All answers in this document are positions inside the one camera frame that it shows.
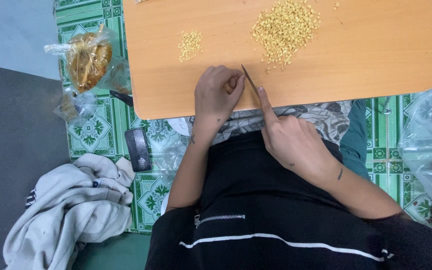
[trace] white stripe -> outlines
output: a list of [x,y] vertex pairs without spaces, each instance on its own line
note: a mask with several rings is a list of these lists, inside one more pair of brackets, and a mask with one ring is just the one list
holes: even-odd
[[295,248],[323,248],[323,249],[329,249],[329,250],[334,251],[334,252],[351,253],[351,254],[361,255],[361,256],[367,257],[369,259],[373,259],[375,261],[384,261],[385,260],[383,257],[376,257],[376,256],[373,256],[371,254],[368,254],[366,252],[363,252],[363,251],[357,250],[357,249],[333,247],[333,246],[330,246],[328,244],[320,243],[320,242],[288,242],[277,235],[268,234],[268,233],[254,233],[254,234],[246,234],[246,235],[201,238],[192,244],[187,244],[184,242],[180,242],[179,244],[184,246],[185,248],[191,249],[192,247],[194,247],[195,245],[197,245],[199,243],[227,241],[227,240],[240,240],[240,239],[249,239],[249,238],[253,238],[253,237],[265,237],[265,238],[279,239],[279,240],[285,242],[286,245],[291,246],[291,247],[295,247]]

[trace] knife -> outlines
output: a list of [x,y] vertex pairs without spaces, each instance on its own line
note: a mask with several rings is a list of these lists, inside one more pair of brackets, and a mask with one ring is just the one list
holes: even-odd
[[241,67],[243,68],[244,71],[244,75],[246,75],[246,78],[248,78],[249,83],[252,86],[252,89],[254,90],[254,92],[256,94],[258,94],[258,88],[256,88],[255,84],[253,83],[253,81],[251,80],[251,78],[249,77],[248,71],[244,68],[244,66],[241,64]]

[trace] black phone case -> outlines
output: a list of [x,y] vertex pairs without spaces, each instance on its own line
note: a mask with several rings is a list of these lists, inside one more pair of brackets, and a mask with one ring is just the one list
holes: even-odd
[[124,138],[128,145],[132,170],[137,173],[152,169],[145,131],[142,128],[130,129],[124,132]]

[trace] white hoodie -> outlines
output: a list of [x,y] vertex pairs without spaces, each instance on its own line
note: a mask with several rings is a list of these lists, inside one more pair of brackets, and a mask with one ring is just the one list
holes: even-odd
[[41,176],[4,242],[6,270],[70,269],[76,241],[123,233],[132,224],[134,177],[128,160],[89,153]]

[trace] pile of chopped pieces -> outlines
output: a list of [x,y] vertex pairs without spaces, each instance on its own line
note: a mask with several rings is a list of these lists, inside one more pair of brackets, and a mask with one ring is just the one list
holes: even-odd
[[181,32],[181,44],[178,44],[177,47],[181,49],[181,56],[179,57],[179,61],[183,63],[185,60],[189,60],[194,57],[196,52],[202,52],[201,46],[199,43],[201,42],[201,32],[192,31],[191,33],[184,34],[184,31]]
[[286,64],[291,64],[293,53],[313,39],[313,32],[321,22],[319,19],[320,13],[306,5],[306,0],[278,1],[270,12],[262,11],[252,26],[251,37],[266,49],[261,62],[278,63],[284,70]]

